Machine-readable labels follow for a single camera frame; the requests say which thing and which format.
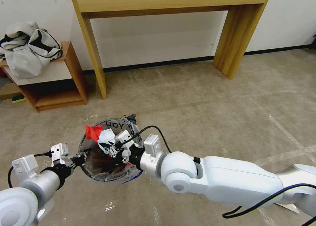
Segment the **red cloth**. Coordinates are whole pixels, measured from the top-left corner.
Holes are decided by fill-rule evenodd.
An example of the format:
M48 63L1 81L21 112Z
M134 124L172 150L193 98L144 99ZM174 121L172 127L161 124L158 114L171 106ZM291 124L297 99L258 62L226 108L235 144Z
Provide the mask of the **red cloth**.
M86 125L86 136L87 139L93 139L96 143L98 142L99 136L103 128L101 126L87 126Z

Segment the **wooden console table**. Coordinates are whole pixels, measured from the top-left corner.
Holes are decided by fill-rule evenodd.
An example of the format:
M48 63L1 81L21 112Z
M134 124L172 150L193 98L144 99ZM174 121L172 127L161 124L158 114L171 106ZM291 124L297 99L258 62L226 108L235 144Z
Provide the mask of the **wooden console table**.
M72 0L102 97L105 75L91 18L228 10L213 64L232 79L268 0Z

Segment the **wooden shelf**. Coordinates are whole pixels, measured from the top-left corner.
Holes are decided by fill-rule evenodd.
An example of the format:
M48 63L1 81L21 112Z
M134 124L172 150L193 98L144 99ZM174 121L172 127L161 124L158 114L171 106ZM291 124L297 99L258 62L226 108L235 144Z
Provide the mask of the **wooden shelf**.
M63 55L51 61L53 69L48 73L43 71L39 76L25 82L17 81L21 93L37 112L87 104L87 83L75 50L70 41L62 42L62 45ZM56 62L62 63L62 70L56 69L53 65ZM5 61L0 62L0 67L15 82L6 66Z
M77 89L54 92L49 95L43 95L39 97L38 101L35 104L35 107L42 107L48 105L62 104L62 103L71 103L76 101L82 101L82 98Z

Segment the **white cloth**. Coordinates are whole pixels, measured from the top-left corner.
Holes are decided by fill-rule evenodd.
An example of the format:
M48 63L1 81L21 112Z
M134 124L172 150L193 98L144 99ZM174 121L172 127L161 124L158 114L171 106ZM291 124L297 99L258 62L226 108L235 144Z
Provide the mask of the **white cloth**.
M0 58L4 54L10 71L18 79L30 79L38 76L51 60L61 57L61 48L61 43L35 21L19 22L8 26L0 40Z

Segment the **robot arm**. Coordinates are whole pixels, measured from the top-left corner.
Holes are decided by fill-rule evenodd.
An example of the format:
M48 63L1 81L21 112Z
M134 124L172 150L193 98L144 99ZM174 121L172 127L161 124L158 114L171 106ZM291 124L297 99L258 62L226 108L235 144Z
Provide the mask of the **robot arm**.
M174 193L192 192L209 200L251 207L294 184L316 185L316 167L294 164L279 173L270 173L254 163L207 156L191 157L182 152L166 154L159 137L149 135L143 149L129 148L129 161L159 179ZM297 187L275 197L272 203L294 204L310 216L316 215L316 190Z
M12 161L19 187L0 192L1 226L28 226L38 222L52 209L53 195L77 166L84 165L86 153L66 158L68 148L59 143L51 147L52 165L40 174L34 155Z
M294 164L279 173L270 173L254 163L207 156L191 157L183 152L167 154L161 150L157 135L149 135L144 148L129 140L128 131L115 136L105 133L106 144L99 145L106 154L133 163L146 171L174 193L192 192L212 201L250 207L273 193L297 183L316 185L316 167ZM37 225L53 205L53 195L63 186L77 166L83 166L86 153L66 158L65 144L51 148L52 166L40 174L34 155L17 159L12 166L20 180L18 188L0 192L0 223L2 226ZM295 204L300 210L316 215L316 190L298 187L271 199L273 202Z

